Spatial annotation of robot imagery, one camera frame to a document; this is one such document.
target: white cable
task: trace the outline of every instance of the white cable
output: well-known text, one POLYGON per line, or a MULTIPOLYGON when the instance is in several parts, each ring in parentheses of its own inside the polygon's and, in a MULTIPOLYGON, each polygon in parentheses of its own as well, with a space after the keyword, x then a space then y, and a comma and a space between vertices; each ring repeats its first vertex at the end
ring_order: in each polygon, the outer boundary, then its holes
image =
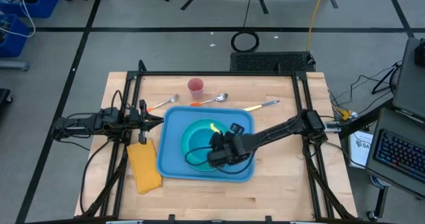
POLYGON ((4 31, 4 32, 9 33, 9 34, 12 34, 12 35, 19 35, 19 36, 26 37, 26 38, 33 37, 35 35, 35 25, 34 25, 33 20, 31 19, 31 16, 29 15, 27 6, 25 5, 25 0, 22 0, 22 3, 19 4, 19 6, 21 7, 22 12, 29 18, 29 21, 31 22, 31 25, 33 26, 33 29, 34 29, 33 30, 33 33, 31 35, 22 35, 22 34, 19 34, 19 33, 15 33, 15 32, 11 32, 11 31, 5 30, 3 28, 0 28, 0 31, 4 31))

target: spoon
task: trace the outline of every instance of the spoon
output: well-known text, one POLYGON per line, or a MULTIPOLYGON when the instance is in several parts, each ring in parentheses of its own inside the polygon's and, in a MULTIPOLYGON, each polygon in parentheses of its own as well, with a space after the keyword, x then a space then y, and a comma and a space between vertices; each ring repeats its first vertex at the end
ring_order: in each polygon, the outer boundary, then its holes
POLYGON ((217 101, 217 102, 224 102, 227 99, 228 94, 227 93, 222 93, 219 94, 216 98, 212 99, 212 100, 207 100, 204 102, 193 102, 191 103, 191 106, 200 106, 203 104, 206 104, 207 102, 212 102, 212 101, 217 101))
POLYGON ((171 97, 170 99, 168 99, 167 101, 162 102, 162 103, 160 103, 160 104, 158 104, 158 105, 154 106, 153 108, 148 108, 148 109, 147 109, 147 111, 148 111, 148 112, 150 112, 150 111, 152 111, 152 110, 154 110, 154 109, 156 109, 156 108, 158 108, 158 107, 160 107, 160 106, 162 106, 162 105, 164 105, 164 104, 168 104, 168 103, 176 102, 178 99, 179 99, 179 94, 175 94, 174 96, 172 96, 172 97, 171 97))

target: floor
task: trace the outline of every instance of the floor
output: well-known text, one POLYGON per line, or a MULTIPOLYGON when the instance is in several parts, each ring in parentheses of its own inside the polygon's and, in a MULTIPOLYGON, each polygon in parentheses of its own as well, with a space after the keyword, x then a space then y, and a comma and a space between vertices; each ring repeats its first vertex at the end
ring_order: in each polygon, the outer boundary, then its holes
MULTIPOLYGON (((11 89, 15 98, 0 122, 1 223, 72 217, 88 153, 57 142, 28 213, 18 213, 43 147, 46 151, 52 120, 99 109, 109 72, 134 70, 139 59, 148 70, 228 70, 232 27, 243 26, 248 0, 194 0, 181 11, 185 1, 60 0, 51 18, 35 19, 38 33, 16 58, 27 61, 30 70, 0 70, 0 87, 11 89)), ((259 31, 258 51, 303 51, 316 1, 266 0, 270 14, 264 15, 258 0, 251 0, 246 26, 259 31)), ((335 95, 348 90, 360 74, 372 76, 400 60, 409 36, 425 37, 422 0, 336 2, 338 9, 330 0, 322 1, 311 43, 317 71, 325 73, 335 95)), ((250 37, 236 41, 240 49, 253 44, 250 37)), ((370 94, 374 85, 355 89, 345 106, 365 109, 380 95, 370 94)), ((344 95, 339 102, 348 99, 344 95)), ((89 147, 90 140, 80 143, 89 147)), ((365 218, 378 189, 363 170, 347 169, 359 217, 365 218)), ((391 188, 382 221, 419 223, 424 208, 424 201, 391 188)))

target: keyboard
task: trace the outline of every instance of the keyboard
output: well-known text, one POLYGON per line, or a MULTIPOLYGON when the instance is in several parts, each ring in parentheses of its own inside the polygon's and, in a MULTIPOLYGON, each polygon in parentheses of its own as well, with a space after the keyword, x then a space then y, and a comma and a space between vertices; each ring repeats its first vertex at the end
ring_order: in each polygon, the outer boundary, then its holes
POLYGON ((425 183, 425 148, 382 129, 375 159, 425 183))

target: yellow cable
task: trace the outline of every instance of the yellow cable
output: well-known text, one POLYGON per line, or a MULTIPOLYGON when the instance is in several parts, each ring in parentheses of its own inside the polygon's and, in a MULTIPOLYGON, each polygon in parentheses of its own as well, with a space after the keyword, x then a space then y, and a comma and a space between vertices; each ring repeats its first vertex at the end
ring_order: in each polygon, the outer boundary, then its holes
POLYGON ((314 19, 315 19, 315 17, 316 17, 317 9, 319 8, 319 5, 320 5, 320 1, 321 1, 321 0, 318 0, 318 1, 317 1, 317 3, 316 3, 316 7, 314 8, 313 16, 311 17, 310 29, 308 30, 308 42, 307 42, 307 48, 306 48, 306 51, 310 51, 311 30, 312 30, 313 25, 314 25, 314 19))

